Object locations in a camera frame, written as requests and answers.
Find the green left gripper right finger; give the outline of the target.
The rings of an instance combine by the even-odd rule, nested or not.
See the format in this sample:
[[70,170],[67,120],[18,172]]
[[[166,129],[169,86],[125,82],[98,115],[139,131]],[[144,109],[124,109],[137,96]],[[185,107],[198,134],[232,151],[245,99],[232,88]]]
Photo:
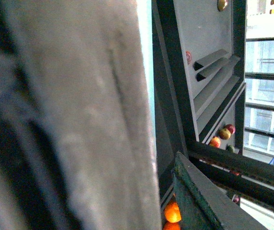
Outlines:
[[266,229],[234,204],[180,152],[175,156],[173,182],[183,230]]

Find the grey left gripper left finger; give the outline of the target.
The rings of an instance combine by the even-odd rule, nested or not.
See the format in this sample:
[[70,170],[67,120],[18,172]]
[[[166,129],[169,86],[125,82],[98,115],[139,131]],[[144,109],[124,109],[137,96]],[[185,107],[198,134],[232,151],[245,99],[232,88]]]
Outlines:
[[0,230],[159,230],[137,0],[0,0]]

